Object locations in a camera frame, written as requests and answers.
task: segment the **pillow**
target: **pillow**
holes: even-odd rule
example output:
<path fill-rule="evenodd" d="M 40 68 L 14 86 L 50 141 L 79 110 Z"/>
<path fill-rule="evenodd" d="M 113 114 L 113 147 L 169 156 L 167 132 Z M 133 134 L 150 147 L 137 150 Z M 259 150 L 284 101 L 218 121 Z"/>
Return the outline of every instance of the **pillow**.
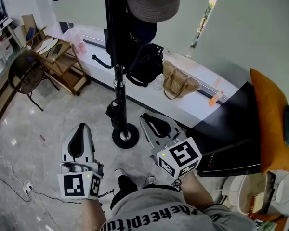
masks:
<path fill-rule="evenodd" d="M 284 140 L 285 94 L 269 78 L 250 69 L 255 88 L 261 133 L 261 171 L 289 171 L 289 147 Z"/>

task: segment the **round base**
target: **round base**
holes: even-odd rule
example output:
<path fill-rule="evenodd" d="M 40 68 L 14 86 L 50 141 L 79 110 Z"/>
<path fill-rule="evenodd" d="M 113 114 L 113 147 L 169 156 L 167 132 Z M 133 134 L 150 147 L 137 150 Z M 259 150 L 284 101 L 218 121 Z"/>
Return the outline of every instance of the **round base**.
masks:
<path fill-rule="evenodd" d="M 128 140 L 123 140 L 120 136 L 121 130 L 113 130 L 112 131 L 112 139 L 116 146 L 122 148 L 122 149 L 129 149 L 134 147 L 138 140 L 139 140 L 139 132 L 137 128 L 133 125 L 128 123 L 127 124 L 127 130 L 131 134 L 130 138 Z"/>

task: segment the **marble floor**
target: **marble floor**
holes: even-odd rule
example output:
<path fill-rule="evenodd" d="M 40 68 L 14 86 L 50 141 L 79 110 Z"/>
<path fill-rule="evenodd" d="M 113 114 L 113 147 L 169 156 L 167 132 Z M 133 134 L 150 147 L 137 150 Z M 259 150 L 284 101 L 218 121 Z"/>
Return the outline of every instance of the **marble floor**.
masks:
<path fill-rule="evenodd" d="M 33 92 L 32 98 L 44 108 L 41 112 L 27 96 L 16 94 L 0 122 L 0 155 L 5 165 L 11 165 L 13 174 L 21 182 L 30 180 L 36 191 L 60 198 L 57 174 L 60 173 L 61 144 L 69 131 L 81 122 L 92 130 L 96 149 L 95 158 L 104 164 L 104 178 L 100 194 L 118 185 L 114 170 L 121 167 L 140 187 L 148 175 L 155 175 L 158 184 L 171 184 L 173 179 L 149 158 L 150 144 L 139 124 L 139 116 L 146 110 L 127 101 L 128 121 L 140 131 L 138 144 L 128 150 L 118 148 L 111 139 L 112 126 L 105 111 L 114 99 L 114 93 L 92 82 L 81 96 L 70 95 L 65 89 L 57 91 L 44 80 Z M 0 177 L 25 199 L 21 183 L 12 177 L 11 168 L 0 158 Z M 212 194 L 220 188 L 223 178 L 201 178 Z M 81 205 L 63 204 L 57 200 L 29 193 L 26 203 L 0 181 L 0 231 L 78 231 L 81 230 Z M 106 216 L 110 214 L 113 195 L 100 199 Z"/>

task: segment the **coat rack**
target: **coat rack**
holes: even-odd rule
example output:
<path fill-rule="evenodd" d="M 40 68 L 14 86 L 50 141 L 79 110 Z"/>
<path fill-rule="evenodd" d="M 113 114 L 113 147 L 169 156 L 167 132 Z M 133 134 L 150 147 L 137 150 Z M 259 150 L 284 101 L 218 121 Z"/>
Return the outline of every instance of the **coat rack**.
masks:
<path fill-rule="evenodd" d="M 114 86 L 116 99 L 110 103 L 106 114 L 111 119 L 111 124 L 114 127 L 112 132 L 114 143 L 122 149 L 129 149 L 137 144 L 139 132 L 133 124 L 127 123 L 125 80 L 123 79 L 123 66 L 120 62 L 119 53 L 125 36 L 122 33 L 121 21 L 126 10 L 126 0 L 105 1 L 111 66 L 106 65 L 96 55 L 93 55 L 92 59 L 105 68 L 114 68 L 115 70 Z"/>

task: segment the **straw bag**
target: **straw bag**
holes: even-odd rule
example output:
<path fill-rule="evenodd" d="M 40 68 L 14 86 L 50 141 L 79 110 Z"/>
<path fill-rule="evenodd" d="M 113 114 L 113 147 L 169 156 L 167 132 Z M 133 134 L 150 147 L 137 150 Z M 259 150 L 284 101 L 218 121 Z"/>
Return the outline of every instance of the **straw bag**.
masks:
<path fill-rule="evenodd" d="M 200 90 L 200 84 L 197 80 L 183 73 L 169 61 L 164 62 L 163 72 L 165 76 L 164 94 L 168 99 L 182 98 L 191 92 Z M 174 98 L 170 98 L 165 91 L 173 95 Z"/>

